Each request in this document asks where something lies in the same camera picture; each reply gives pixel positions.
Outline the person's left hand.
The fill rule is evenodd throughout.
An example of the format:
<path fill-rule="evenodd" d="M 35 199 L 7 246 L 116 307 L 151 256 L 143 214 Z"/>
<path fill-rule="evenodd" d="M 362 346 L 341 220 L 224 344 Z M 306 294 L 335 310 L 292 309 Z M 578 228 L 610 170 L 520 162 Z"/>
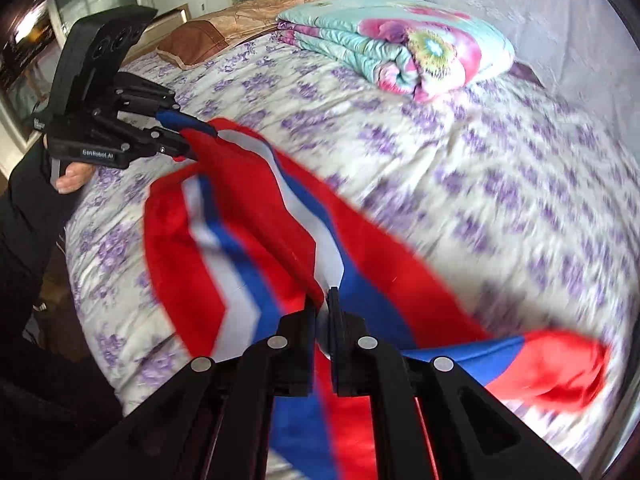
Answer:
<path fill-rule="evenodd" d="M 79 191 L 96 173 L 96 166 L 85 162 L 70 162 L 64 170 L 55 169 L 48 150 L 47 136 L 42 137 L 42 144 L 44 176 L 58 194 L 67 195 Z"/>

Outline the black sleeve forearm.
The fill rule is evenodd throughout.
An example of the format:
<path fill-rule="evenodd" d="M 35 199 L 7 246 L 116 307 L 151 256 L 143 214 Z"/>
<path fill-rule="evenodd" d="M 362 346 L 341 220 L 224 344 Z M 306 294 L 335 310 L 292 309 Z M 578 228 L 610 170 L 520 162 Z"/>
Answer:
<path fill-rule="evenodd" d="M 50 156 L 39 141 L 13 169 L 1 195 L 2 337 L 23 333 L 56 240 L 79 202 L 79 192 L 59 193 L 50 177 Z"/>

